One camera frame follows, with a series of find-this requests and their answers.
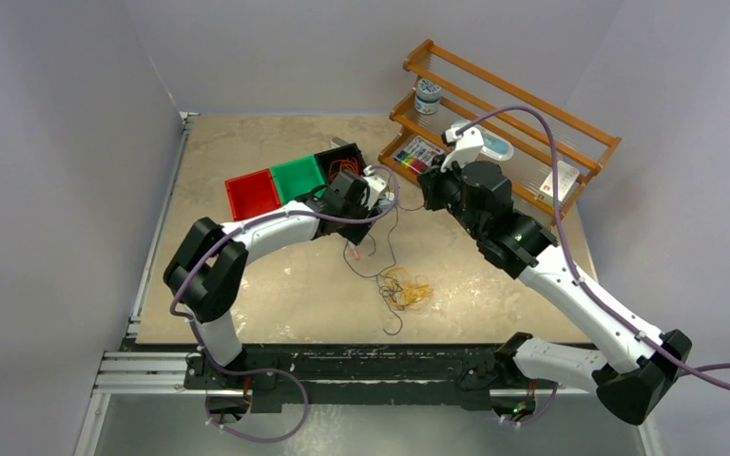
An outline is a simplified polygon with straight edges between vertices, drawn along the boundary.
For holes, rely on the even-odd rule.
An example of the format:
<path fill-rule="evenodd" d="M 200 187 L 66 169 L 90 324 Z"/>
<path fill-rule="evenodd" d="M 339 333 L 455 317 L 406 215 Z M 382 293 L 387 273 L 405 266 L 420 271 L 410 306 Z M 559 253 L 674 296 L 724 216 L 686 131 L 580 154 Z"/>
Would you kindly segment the black plastic bin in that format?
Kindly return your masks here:
<path fill-rule="evenodd" d="M 356 143 L 316 153 L 314 159 L 321 177 L 324 178 L 326 183 L 331 183 L 344 170 L 362 175 L 364 168 L 367 166 Z"/>

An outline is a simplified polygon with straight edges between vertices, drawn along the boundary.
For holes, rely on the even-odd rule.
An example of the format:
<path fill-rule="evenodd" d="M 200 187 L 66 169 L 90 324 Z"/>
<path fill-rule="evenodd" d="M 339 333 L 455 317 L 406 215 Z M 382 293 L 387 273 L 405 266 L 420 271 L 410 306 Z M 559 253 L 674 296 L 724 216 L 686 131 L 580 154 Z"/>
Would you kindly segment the green plastic bin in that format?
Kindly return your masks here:
<path fill-rule="evenodd" d="M 270 172 L 282 204 L 326 183 L 314 156 L 274 165 Z"/>

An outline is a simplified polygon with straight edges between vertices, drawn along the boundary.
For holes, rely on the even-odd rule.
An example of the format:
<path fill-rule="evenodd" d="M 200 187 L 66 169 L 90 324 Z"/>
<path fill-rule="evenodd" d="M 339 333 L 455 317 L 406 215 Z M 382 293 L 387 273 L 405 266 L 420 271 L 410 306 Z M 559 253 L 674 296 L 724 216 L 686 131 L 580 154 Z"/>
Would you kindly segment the red plastic bin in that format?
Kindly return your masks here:
<path fill-rule="evenodd" d="M 224 185 L 233 220 L 251 219 L 281 206 L 281 199 L 269 169 L 232 178 Z"/>

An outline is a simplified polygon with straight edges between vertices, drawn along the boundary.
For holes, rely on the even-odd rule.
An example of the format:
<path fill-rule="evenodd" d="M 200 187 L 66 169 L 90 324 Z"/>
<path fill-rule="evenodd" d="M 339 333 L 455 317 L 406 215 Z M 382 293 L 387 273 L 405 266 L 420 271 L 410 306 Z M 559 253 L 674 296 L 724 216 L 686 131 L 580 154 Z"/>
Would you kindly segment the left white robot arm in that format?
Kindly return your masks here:
<path fill-rule="evenodd" d="M 243 345 L 231 308 L 247 266 L 290 245 L 331 235 L 358 244 L 395 203 L 388 181 L 374 171 L 363 176 L 343 171 L 331 183 L 262 215 L 228 223 L 195 221 L 163 282 L 173 294 L 170 311 L 185 319 L 211 360 L 209 377 L 224 389 L 244 379 Z"/>

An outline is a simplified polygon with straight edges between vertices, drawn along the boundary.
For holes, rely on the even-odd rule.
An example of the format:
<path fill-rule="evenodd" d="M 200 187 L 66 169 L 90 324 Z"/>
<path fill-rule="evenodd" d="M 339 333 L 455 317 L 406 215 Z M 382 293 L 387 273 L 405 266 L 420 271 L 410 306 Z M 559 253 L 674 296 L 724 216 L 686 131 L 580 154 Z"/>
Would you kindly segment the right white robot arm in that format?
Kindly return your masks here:
<path fill-rule="evenodd" d="M 500 349 L 498 379 L 510 387 L 530 379 L 583 390 L 616 418 L 642 424 L 678 380 L 670 360 L 687 359 L 688 336 L 647 323 L 585 275 L 547 227 L 514 209 L 510 180 L 497 164 L 477 161 L 449 171 L 436 164 L 417 180 L 426 209 L 452 215 L 486 262 L 545 298 L 594 346 L 519 332 Z"/>

